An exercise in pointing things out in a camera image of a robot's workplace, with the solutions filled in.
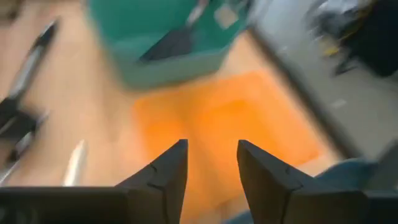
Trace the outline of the steel-handled black slotted spatula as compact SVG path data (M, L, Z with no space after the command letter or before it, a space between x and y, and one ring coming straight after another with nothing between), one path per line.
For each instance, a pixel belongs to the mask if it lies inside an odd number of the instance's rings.
M147 63L163 60L179 55L186 55L193 48L193 27L196 21L204 13L211 0L197 0L195 7L191 10L185 24L179 28L172 29L156 42L141 57L140 61Z

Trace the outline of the black-handled slotted spatula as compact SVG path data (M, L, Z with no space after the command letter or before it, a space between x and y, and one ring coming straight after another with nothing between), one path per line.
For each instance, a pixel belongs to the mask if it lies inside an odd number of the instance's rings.
M56 36L58 25L59 20L55 19L38 35L25 56L8 95L0 101L0 140L20 141L35 134L41 115L25 103L24 98Z

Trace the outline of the light teal plastic bin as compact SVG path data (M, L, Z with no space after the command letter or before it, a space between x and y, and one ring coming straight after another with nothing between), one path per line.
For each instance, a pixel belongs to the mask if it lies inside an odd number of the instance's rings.
M88 0L87 11L125 87L148 90L220 69L235 38L246 28L252 0L210 0L193 26L187 55L142 62L171 29L183 26L198 0Z

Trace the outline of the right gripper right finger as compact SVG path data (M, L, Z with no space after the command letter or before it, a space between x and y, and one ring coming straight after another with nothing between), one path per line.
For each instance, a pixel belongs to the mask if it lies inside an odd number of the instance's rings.
M238 142L239 175L254 224L362 224L367 198L326 184L247 140Z

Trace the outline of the orange translucent plastic tray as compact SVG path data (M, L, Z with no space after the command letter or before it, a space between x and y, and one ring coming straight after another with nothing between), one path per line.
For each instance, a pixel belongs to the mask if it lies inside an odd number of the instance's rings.
M239 140L293 166L323 152L287 89L260 71L153 92L133 104L132 115L150 157L179 139L188 140L184 223L243 193L236 158Z

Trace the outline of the silver table knife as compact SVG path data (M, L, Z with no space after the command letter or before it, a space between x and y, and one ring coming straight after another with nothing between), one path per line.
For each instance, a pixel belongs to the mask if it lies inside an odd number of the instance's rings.
M13 142L10 152L0 165L0 187L6 185L11 174L17 169L21 157L29 150L35 136L47 119L48 114L32 118L28 114L11 118L0 132L0 140Z

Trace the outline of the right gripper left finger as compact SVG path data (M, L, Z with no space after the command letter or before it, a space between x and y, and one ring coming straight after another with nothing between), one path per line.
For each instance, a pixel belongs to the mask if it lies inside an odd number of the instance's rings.
M188 141L178 140L116 187L127 193L128 224L180 224L188 172Z

